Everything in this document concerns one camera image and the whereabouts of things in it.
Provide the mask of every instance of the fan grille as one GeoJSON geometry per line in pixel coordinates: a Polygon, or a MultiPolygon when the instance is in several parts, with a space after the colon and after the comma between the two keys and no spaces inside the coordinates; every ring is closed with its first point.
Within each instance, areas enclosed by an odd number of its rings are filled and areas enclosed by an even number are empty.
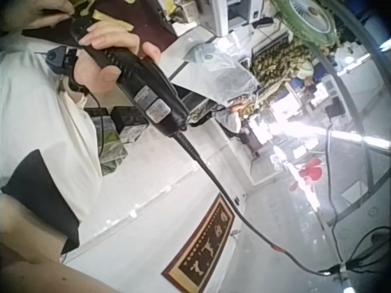
{"type": "Polygon", "coordinates": [[[303,22],[314,31],[327,34],[331,31],[331,23],[323,9],[310,0],[290,0],[291,8],[303,22]]]}

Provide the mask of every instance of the brown patterned trim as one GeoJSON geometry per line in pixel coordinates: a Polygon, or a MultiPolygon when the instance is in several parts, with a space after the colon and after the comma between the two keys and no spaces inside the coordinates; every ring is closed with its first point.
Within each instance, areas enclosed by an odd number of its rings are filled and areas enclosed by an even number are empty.
{"type": "MultiPolygon", "coordinates": [[[[180,292],[184,292],[184,293],[188,293],[189,291],[186,290],[180,283],[178,283],[174,278],[171,277],[171,275],[169,274],[170,271],[175,267],[175,265],[178,263],[178,261],[180,260],[180,258],[184,255],[184,253],[186,252],[186,250],[189,248],[189,246],[191,245],[191,243],[194,241],[194,239],[200,234],[200,232],[202,232],[202,228],[203,226],[206,224],[206,221],[208,220],[208,218],[210,217],[210,215],[212,214],[212,212],[214,211],[214,209],[216,208],[216,206],[219,204],[219,200],[221,200],[224,204],[225,204],[225,207],[227,208],[227,212],[230,213],[230,223],[226,229],[226,231],[228,231],[228,233],[231,231],[231,228],[232,228],[232,225],[233,225],[233,222],[235,220],[235,214],[232,212],[232,210],[230,209],[230,206],[227,204],[227,202],[224,200],[224,198],[222,197],[221,194],[219,194],[215,201],[213,202],[213,204],[211,205],[211,207],[209,208],[208,212],[206,213],[206,215],[204,216],[204,218],[202,219],[201,223],[198,225],[197,229],[195,229],[195,231],[193,232],[193,234],[190,236],[190,238],[186,241],[186,243],[184,244],[184,246],[182,247],[182,249],[177,253],[177,255],[174,257],[174,259],[170,262],[170,264],[164,269],[164,271],[162,272],[162,275],[168,280],[170,281],[180,292]]],[[[218,254],[213,258],[215,259],[214,263],[212,264],[211,268],[209,269],[209,274],[206,276],[206,278],[203,280],[202,282],[202,285],[201,287],[199,288],[198,292],[203,292],[204,288],[206,287],[206,285],[208,284],[208,281],[209,279],[211,278],[213,272],[214,272],[214,269],[218,263],[218,260],[219,258],[221,257],[221,254],[222,254],[222,251],[224,250],[224,246],[225,244],[227,243],[227,240],[228,240],[228,235],[225,237],[225,239],[222,241],[222,247],[218,250],[218,254]]]]}

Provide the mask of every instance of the green fan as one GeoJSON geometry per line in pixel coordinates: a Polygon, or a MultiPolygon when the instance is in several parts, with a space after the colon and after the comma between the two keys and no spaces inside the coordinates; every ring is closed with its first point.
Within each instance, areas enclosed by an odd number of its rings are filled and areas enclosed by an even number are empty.
{"type": "Polygon", "coordinates": [[[311,0],[272,0],[283,22],[297,37],[318,46],[332,46],[337,41],[333,17],[311,0]]]}

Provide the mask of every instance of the finger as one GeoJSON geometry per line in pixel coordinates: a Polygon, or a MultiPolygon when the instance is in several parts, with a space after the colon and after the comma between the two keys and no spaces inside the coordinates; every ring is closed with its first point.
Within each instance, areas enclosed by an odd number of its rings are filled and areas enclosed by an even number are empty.
{"type": "Polygon", "coordinates": [[[87,35],[85,35],[83,38],[80,39],[79,44],[88,46],[91,44],[91,41],[93,39],[96,39],[104,34],[109,34],[113,32],[127,32],[126,29],[123,27],[120,27],[118,25],[114,24],[107,24],[104,26],[100,26],[98,28],[95,28],[94,30],[90,31],[87,35]]]}
{"type": "Polygon", "coordinates": [[[67,14],[74,14],[75,9],[68,0],[39,0],[39,9],[56,9],[67,14]]]}
{"type": "Polygon", "coordinates": [[[145,42],[142,44],[142,50],[144,51],[145,55],[149,56],[154,61],[154,63],[159,64],[161,51],[158,47],[150,42],[145,42]]]}
{"type": "Polygon", "coordinates": [[[37,29],[45,26],[55,26],[61,21],[69,19],[69,15],[65,13],[59,13],[55,15],[43,16],[35,21],[33,21],[27,29],[37,29]]]}
{"type": "Polygon", "coordinates": [[[138,35],[129,34],[128,32],[111,32],[92,39],[91,45],[95,49],[123,47],[128,48],[133,54],[137,54],[139,51],[140,38],[138,35]]]}
{"type": "Polygon", "coordinates": [[[97,84],[99,85],[97,90],[99,92],[107,92],[112,89],[120,74],[121,70],[116,66],[104,67],[97,76],[97,84]]]}

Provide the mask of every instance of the black barcode scanner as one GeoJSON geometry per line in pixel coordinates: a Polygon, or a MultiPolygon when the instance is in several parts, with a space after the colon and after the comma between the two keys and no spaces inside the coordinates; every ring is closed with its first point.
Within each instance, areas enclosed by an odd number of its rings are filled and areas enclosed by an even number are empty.
{"type": "MultiPolygon", "coordinates": [[[[91,17],[73,20],[71,35],[78,42],[94,22],[91,17]]],[[[115,65],[121,69],[118,86],[146,119],[165,136],[172,137],[178,131],[186,130],[189,111],[151,58],[140,59],[125,48],[82,48],[100,67],[115,65]]]]}

